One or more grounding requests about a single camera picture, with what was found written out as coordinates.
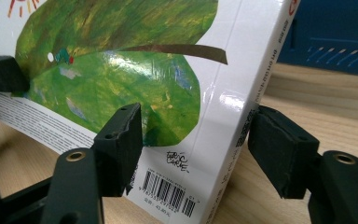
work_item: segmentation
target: white dot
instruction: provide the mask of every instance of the white dot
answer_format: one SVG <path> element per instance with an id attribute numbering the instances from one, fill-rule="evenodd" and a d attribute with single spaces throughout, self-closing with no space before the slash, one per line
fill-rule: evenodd
<path id="1" fill-rule="evenodd" d="M 53 56 L 53 54 L 52 54 L 51 52 L 48 54 L 48 60 L 49 60 L 51 63 L 54 61 L 54 56 Z"/>

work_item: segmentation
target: book spine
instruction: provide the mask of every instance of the book spine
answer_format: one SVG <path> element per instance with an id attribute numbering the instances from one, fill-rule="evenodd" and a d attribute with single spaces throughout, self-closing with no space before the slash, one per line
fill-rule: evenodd
<path id="1" fill-rule="evenodd" d="M 246 102 L 243 107 L 241 120 L 236 131 L 238 137 L 233 138 L 231 147 L 227 152 L 221 173 L 215 183 L 213 196 L 210 200 L 210 209 L 207 213 L 205 213 L 205 217 L 202 219 L 204 223 L 212 222 L 217 206 L 220 204 L 227 182 L 230 179 L 234 166 L 240 156 L 241 149 L 250 128 L 250 122 L 267 87 L 269 78 L 272 74 L 273 65 L 278 60 L 279 53 L 296 14 L 296 9 L 299 3 L 300 0 L 292 0 L 285 1 L 282 5 L 280 15 L 276 21 L 279 25 L 275 26 L 274 30 L 271 32 L 267 50 L 257 72 L 253 88 L 250 91 L 250 97 L 248 98 L 248 102 Z"/>

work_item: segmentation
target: clamp jaw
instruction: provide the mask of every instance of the clamp jaw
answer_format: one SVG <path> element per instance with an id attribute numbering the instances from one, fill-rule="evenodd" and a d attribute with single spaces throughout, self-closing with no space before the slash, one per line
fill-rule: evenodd
<path id="1" fill-rule="evenodd" d="M 22 73 L 16 60 L 0 56 L 0 91 L 28 91 L 30 83 Z"/>
<path id="2" fill-rule="evenodd" d="M 102 197 L 121 197 L 141 156 L 141 106 L 121 107 L 91 148 L 63 153 L 52 178 L 0 198 L 0 223 L 103 223 Z"/>
<path id="3" fill-rule="evenodd" d="M 358 158 L 341 151 L 317 153 L 319 141 L 277 110 L 260 106 L 248 147 L 284 199 L 311 192 L 313 224 L 358 224 Z"/>

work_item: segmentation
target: small logo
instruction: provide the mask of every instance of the small logo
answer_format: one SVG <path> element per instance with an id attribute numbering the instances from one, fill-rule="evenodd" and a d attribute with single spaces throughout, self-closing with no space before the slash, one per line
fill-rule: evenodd
<path id="1" fill-rule="evenodd" d="M 297 7 L 297 0 L 292 0 L 292 3 L 290 3 L 289 7 L 289 15 L 292 16 L 293 13 L 295 13 Z"/>
<path id="2" fill-rule="evenodd" d="M 180 168 L 181 171 L 186 171 L 189 173 L 187 170 L 187 159 L 184 152 L 167 152 L 167 163 Z"/>

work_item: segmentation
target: book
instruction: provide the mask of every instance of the book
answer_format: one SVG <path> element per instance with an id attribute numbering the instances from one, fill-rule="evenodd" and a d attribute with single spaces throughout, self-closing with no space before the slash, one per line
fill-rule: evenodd
<path id="1" fill-rule="evenodd" d="M 0 1 L 0 55 L 31 82 L 0 120 L 57 153 L 141 103 L 126 196 L 164 223 L 210 223 L 297 0 Z"/>

